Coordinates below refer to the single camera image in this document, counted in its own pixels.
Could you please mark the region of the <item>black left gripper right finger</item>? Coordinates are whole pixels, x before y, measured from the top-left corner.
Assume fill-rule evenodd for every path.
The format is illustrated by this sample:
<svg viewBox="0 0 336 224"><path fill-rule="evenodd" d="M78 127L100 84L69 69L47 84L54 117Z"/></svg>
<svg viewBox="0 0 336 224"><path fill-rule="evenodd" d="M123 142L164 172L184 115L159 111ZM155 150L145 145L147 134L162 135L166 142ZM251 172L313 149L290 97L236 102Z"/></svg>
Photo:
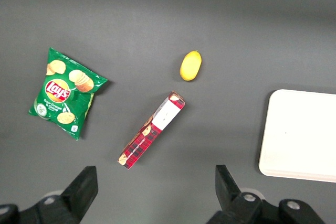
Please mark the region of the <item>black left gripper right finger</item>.
<svg viewBox="0 0 336 224"><path fill-rule="evenodd" d="M255 193L242 192L225 165L216 165L215 190L221 211L208 223L324 223L304 201L283 199L274 206Z"/></svg>

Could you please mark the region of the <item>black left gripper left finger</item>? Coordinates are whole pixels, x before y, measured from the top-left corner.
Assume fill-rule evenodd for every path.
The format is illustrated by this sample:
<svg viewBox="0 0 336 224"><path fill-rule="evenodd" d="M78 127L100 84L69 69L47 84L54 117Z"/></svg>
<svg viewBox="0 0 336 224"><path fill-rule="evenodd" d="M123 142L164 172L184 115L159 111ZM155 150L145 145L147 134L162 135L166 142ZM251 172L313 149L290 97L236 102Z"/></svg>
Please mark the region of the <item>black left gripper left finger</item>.
<svg viewBox="0 0 336 224"><path fill-rule="evenodd" d="M87 166L60 195L44 197L23 211L15 204L1 205L1 223L80 223L97 193L97 169Z"/></svg>

